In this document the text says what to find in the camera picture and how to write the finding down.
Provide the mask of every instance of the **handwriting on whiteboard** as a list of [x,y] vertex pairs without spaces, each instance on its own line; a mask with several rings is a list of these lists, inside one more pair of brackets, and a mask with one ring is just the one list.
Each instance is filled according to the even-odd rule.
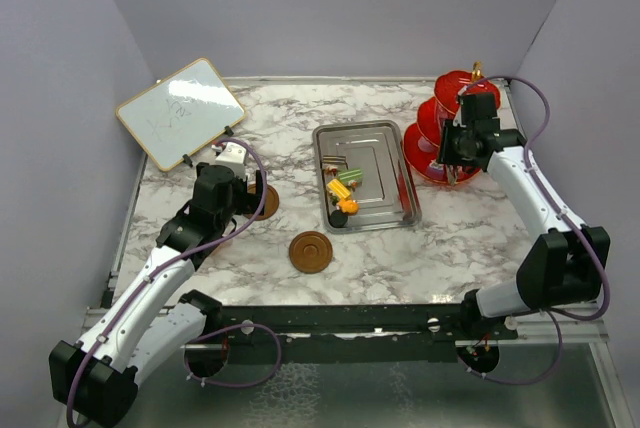
[[167,104],[167,118],[156,119],[151,121],[147,119],[147,123],[151,127],[153,135],[162,142],[162,137],[171,134],[175,129],[180,129],[181,122],[188,116],[191,116],[191,112],[187,110],[182,103],[177,100],[165,99]]

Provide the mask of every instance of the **brown coaster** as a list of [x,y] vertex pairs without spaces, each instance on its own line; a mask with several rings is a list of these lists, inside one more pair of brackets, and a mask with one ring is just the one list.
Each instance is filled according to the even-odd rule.
[[[256,184],[253,183],[247,187],[248,193],[256,192]],[[276,189],[269,185],[267,186],[267,201],[264,206],[264,215],[260,215],[256,218],[256,221],[266,220],[267,218],[271,218],[273,214],[278,210],[280,206],[280,197],[278,196],[278,192]]]
[[289,245],[289,259],[303,273],[318,273],[333,259],[331,242],[322,233],[305,231]]

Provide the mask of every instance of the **tray rim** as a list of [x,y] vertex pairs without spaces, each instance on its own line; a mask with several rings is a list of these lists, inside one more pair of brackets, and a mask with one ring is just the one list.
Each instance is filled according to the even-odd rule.
[[[391,128],[393,132],[393,138],[396,144],[396,149],[398,150],[398,156],[402,160],[400,163],[400,169],[402,171],[402,177],[405,180],[405,185],[408,187],[409,192],[409,200],[414,208],[414,215],[410,219],[410,221],[396,226],[385,226],[385,224],[375,224],[375,225],[365,225],[358,227],[343,227],[343,228],[335,228],[331,226],[329,223],[329,213],[327,213],[327,209],[324,203],[324,198],[322,198],[324,193],[324,180],[322,177],[322,162],[320,159],[320,145],[318,142],[318,136],[321,132],[327,130],[328,128],[333,129],[350,129],[350,128],[363,128],[367,126],[377,126],[377,125],[386,125]],[[320,195],[320,210],[322,211],[322,220],[326,230],[329,233],[333,234],[345,234],[345,233],[357,233],[361,231],[374,231],[374,230],[386,230],[391,228],[407,228],[412,227],[420,223],[422,221],[422,209],[420,208],[420,200],[418,199],[418,194],[416,192],[416,187],[413,183],[413,177],[411,176],[411,171],[407,166],[407,161],[404,159],[404,152],[402,149],[402,132],[400,131],[400,127],[395,121],[392,120],[368,120],[368,121],[354,121],[354,122],[346,122],[346,123],[333,123],[331,125],[319,125],[317,126],[312,134],[312,142],[313,142],[313,152],[314,152],[314,164],[316,168],[316,180],[318,183],[319,195]]]

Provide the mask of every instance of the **marble tabletop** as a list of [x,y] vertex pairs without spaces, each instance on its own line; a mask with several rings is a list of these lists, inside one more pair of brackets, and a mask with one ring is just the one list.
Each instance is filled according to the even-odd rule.
[[[430,184],[414,173],[422,221],[411,228],[355,234],[327,233],[311,145],[319,125],[392,120],[401,130],[415,122],[417,108],[433,84],[247,83],[232,86],[247,117],[234,128],[250,143],[280,195],[268,220],[223,244],[169,300],[197,289],[224,304],[330,305],[448,303],[474,288],[512,277],[531,242],[504,192],[482,173],[453,188]],[[515,121],[502,90],[502,126]],[[194,163],[212,162],[205,147]],[[191,198],[195,170],[180,165],[169,173],[146,164],[140,184],[115,297],[134,279],[161,226]],[[238,222],[245,221],[238,217]],[[288,258],[291,240],[317,230],[333,245],[333,261],[308,275]]]

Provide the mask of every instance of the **gold handle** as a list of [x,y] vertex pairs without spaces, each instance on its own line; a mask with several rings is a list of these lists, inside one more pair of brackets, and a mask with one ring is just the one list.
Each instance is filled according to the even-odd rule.
[[482,62],[476,61],[471,69],[471,82],[478,81],[480,78],[484,78],[482,74]]

